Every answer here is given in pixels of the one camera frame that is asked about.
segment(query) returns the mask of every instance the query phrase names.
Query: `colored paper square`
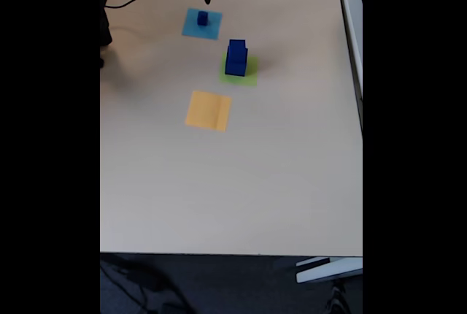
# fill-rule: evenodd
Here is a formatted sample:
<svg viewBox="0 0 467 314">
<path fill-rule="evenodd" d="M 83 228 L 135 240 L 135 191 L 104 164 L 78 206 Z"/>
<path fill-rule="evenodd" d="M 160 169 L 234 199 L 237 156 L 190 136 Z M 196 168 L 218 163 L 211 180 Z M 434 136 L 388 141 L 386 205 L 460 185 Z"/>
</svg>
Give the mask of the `colored paper square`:
<svg viewBox="0 0 467 314">
<path fill-rule="evenodd" d="M 206 11 L 207 26 L 199 26 L 199 12 L 199 9 L 188 9 L 185 24 L 183 25 L 182 35 L 186 35 L 188 37 L 217 40 L 217 38 L 219 37 L 219 28 L 220 21 L 222 20 L 222 13 Z"/>
<path fill-rule="evenodd" d="M 225 131 L 232 99 L 215 93 L 194 91 L 191 95 L 185 124 L 199 128 Z"/>
<path fill-rule="evenodd" d="M 247 71 L 244 77 L 236 75 L 229 75 L 225 73 L 225 60 L 227 53 L 223 53 L 222 62 L 220 62 L 219 80 L 223 83 L 230 83 L 236 85 L 256 86 L 258 80 L 258 57 L 248 56 Z"/>
</svg>

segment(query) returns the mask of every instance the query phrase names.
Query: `yellow square pad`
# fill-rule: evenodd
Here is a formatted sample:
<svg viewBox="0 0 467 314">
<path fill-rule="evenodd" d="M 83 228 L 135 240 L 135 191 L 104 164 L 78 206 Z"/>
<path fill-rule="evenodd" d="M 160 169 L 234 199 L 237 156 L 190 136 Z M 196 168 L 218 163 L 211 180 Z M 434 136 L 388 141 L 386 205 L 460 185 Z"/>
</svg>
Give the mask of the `yellow square pad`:
<svg viewBox="0 0 467 314">
<path fill-rule="evenodd" d="M 194 91 L 188 108 L 187 126 L 225 131 L 232 99 L 215 93 Z"/>
</svg>

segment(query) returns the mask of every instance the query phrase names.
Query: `stacked blue blocks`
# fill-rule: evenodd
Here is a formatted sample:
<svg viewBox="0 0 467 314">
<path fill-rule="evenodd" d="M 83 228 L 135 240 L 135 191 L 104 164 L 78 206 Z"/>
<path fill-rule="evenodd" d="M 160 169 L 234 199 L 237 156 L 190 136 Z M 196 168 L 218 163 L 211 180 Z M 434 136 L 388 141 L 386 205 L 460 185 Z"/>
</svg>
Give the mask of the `stacked blue blocks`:
<svg viewBox="0 0 467 314">
<path fill-rule="evenodd" d="M 247 71 L 248 49 L 244 40 L 231 40 L 227 48 L 225 73 L 244 77 Z"/>
<path fill-rule="evenodd" d="M 198 12 L 198 26 L 207 26 L 207 12 Z"/>
</svg>

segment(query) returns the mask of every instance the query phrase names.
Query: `floor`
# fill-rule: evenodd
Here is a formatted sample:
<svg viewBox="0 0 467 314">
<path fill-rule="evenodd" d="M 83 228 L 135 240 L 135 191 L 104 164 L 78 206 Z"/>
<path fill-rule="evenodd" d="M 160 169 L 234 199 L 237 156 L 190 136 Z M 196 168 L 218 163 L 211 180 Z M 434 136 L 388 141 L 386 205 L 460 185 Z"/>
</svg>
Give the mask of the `floor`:
<svg viewBox="0 0 467 314">
<path fill-rule="evenodd" d="M 268 256 L 119 255 L 165 272 L 197 314 L 323 314 L 331 282 L 297 284 L 283 258 Z M 290 257 L 287 263 L 293 264 Z M 105 270 L 138 300 L 139 289 L 103 263 Z M 361 314 L 363 277 L 345 279 L 352 314 Z M 148 308 L 178 303 L 172 293 L 147 292 Z M 141 309 L 101 272 L 101 314 L 138 314 Z"/>
</svg>

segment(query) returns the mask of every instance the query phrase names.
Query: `table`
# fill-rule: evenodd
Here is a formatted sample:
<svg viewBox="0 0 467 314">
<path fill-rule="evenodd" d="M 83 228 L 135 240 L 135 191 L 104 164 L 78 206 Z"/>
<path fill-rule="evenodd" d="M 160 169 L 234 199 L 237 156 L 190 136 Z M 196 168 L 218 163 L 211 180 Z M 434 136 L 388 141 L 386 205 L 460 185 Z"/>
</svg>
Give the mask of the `table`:
<svg viewBox="0 0 467 314">
<path fill-rule="evenodd" d="M 347 17 L 350 44 L 363 97 L 363 2 L 362 0 L 342 0 L 342 4 Z"/>
<path fill-rule="evenodd" d="M 181 35 L 188 7 L 206 5 L 107 11 L 101 252 L 362 256 L 363 143 L 340 1 L 212 0 L 217 41 Z M 218 80 L 229 39 L 259 57 L 257 87 Z M 194 90 L 232 98 L 226 132 L 185 125 Z"/>
</svg>

